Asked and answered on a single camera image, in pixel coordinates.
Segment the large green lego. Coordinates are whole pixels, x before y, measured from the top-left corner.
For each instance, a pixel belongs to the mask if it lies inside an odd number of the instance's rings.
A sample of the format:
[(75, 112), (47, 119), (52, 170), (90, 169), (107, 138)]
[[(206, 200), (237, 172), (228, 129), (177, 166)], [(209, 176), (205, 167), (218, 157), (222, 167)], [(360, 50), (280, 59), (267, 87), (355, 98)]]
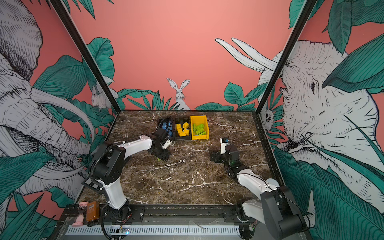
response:
[(204, 124), (200, 124), (198, 126), (196, 126), (196, 130), (200, 130), (200, 129), (203, 129), (205, 127)]

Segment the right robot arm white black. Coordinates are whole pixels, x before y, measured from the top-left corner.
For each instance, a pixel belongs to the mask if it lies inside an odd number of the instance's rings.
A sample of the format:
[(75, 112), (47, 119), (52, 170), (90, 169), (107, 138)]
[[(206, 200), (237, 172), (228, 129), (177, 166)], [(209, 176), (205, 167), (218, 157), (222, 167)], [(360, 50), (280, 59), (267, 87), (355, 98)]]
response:
[(220, 138), (220, 150), (211, 151), (210, 158), (212, 162), (224, 164), (228, 176), (257, 197), (237, 205), (239, 220), (254, 219), (264, 224), (276, 240), (309, 229), (290, 189), (281, 187), (274, 179), (264, 180), (244, 165), (238, 148), (229, 138)]

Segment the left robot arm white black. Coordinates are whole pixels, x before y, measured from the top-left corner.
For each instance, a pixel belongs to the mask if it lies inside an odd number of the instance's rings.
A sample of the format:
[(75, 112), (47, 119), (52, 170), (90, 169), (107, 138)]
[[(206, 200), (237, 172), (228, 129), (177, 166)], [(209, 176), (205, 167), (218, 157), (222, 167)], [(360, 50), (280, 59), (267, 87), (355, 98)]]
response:
[(129, 157), (147, 151), (156, 158), (166, 161), (170, 157), (167, 147), (171, 144), (169, 133), (157, 128), (152, 134), (121, 142), (103, 142), (97, 149), (90, 167), (89, 176), (83, 185), (102, 194), (107, 201), (108, 212), (118, 221), (129, 218), (129, 201), (121, 186), (121, 174)]

